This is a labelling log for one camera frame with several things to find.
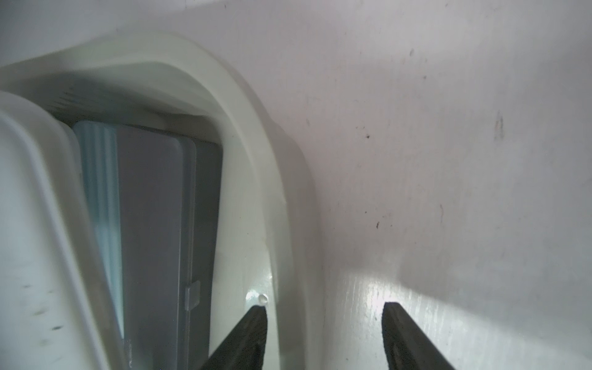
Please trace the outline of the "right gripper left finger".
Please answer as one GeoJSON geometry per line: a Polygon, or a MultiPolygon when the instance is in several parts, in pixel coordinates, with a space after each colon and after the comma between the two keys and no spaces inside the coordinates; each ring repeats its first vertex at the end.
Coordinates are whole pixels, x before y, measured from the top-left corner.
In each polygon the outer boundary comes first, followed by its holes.
{"type": "Polygon", "coordinates": [[[262,370],[268,336],[265,306],[252,306],[200,367],[203,370],[262,370]]]}

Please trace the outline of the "light blue ribbed pencil case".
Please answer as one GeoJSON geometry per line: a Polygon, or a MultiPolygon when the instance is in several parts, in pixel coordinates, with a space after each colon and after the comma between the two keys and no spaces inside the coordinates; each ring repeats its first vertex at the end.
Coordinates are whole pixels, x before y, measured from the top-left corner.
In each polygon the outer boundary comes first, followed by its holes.
{"type": "Polygon", "coordinates": [[[120,334],[125,336],[117,129],[106,123],[81,121],[73,130],[80,145],[89,214],[120,334]]]}

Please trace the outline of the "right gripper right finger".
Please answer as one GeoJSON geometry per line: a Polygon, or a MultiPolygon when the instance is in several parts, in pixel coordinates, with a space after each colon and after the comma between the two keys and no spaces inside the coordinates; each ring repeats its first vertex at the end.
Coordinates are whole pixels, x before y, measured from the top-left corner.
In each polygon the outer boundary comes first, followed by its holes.
{"type": "Polygon", "coordinates": [[[383,306],[382,340],[389,369],[454,370],[398,302],[383,306]]]}

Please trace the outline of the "clear frosted pencil case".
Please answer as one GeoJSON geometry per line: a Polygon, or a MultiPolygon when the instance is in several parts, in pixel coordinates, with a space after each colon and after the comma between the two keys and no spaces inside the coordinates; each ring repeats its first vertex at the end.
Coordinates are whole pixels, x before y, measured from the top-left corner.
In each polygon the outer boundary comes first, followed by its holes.
{"type": "Polygon", "coordinates": [[[180,369],[196,147],[186,137],[124,126],[117,149],[129,366],[180,369]]]}

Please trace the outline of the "grey-green plastic storage box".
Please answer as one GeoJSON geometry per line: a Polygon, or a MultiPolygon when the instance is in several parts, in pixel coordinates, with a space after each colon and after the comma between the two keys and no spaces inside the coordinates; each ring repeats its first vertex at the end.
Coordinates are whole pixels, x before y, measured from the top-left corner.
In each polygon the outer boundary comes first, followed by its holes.
{"type": "Polygon", "coordinates": [[[314,181],[296,142],[228,64],[175,35],[123,33],[3,66],[1,88],[64,123],[119,119],[220,143],[211,347],[263,303],[269,322],[263,367],[322,367],[314,181]]]}

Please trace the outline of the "black pencil case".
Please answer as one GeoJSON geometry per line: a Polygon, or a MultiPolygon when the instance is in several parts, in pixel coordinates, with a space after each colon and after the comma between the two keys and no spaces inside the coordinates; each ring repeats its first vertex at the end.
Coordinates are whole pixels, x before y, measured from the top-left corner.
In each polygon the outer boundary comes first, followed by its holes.
{"type": "Polygon", "coordinates": [[[208,359],[211,299],[220,203],[222,149],[194,140],[196,147],[194,247],[191,282],[200,284],[199,302],[189,312],[187,367],[199,369],[208,359]]]}

